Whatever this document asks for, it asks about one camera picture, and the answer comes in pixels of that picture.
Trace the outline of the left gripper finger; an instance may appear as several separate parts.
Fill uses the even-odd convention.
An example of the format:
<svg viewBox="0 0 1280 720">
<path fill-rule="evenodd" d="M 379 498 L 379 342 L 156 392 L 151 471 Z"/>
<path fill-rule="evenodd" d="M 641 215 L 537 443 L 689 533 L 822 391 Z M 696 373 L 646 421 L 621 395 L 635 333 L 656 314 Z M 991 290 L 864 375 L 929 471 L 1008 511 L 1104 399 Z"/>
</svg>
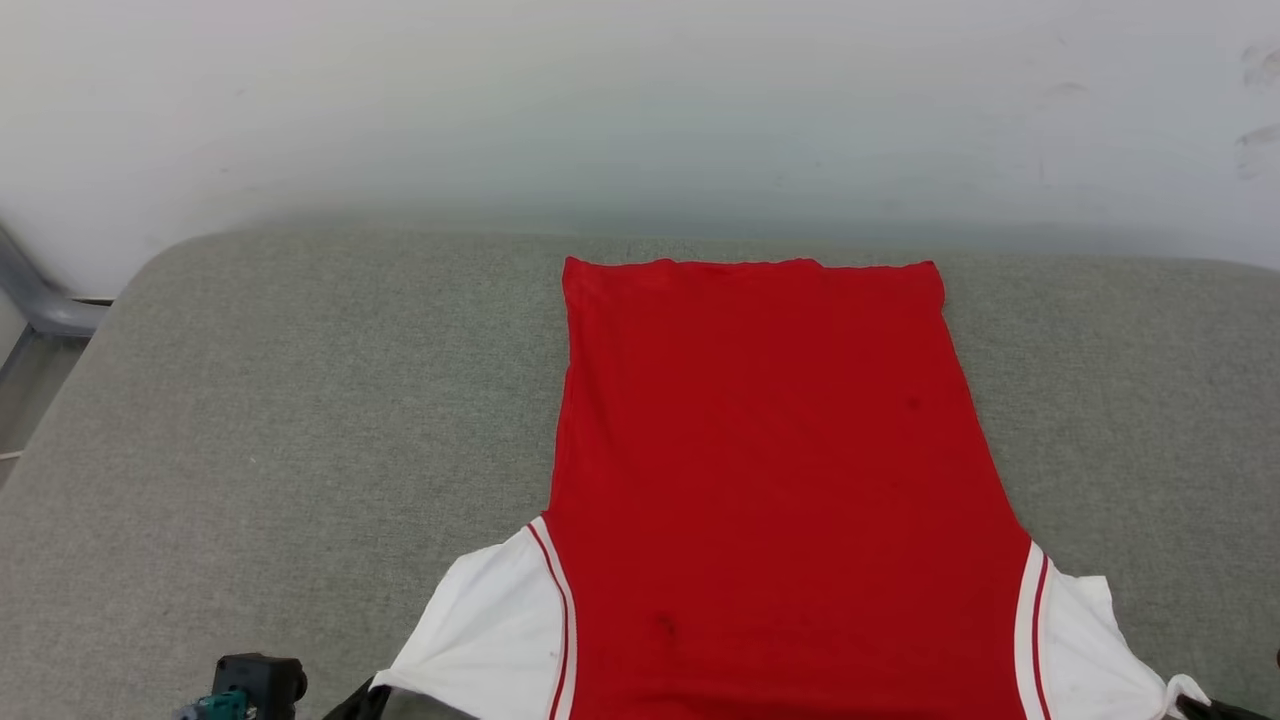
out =
<svg viewBox="0 0 1280 720">
<path fill-rule="evenodd" d="M 334 708 L 328 711 L 323 720 L 379 720 L 383 719 L 388 700 L 393 689 L 388 685 L 376 685 L 370 678 L 347 698 L 340 701 Z"/>
</svg>

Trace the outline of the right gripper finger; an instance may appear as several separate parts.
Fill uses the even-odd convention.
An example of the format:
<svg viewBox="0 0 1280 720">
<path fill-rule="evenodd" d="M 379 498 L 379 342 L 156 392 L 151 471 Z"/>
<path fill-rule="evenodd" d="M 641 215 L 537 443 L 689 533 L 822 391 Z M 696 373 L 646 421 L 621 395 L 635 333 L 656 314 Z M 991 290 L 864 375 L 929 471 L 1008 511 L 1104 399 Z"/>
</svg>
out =
<svg viewBox="0 0 1280 720">
<path fill-rule="evenodd" d="M 1179 696 L 1175 708 L 1190 720 L 1268 720 L 1267 716 L 1248 708 L 1216 700 L 1201 701 L 1190 696 Z"/>
</svg>

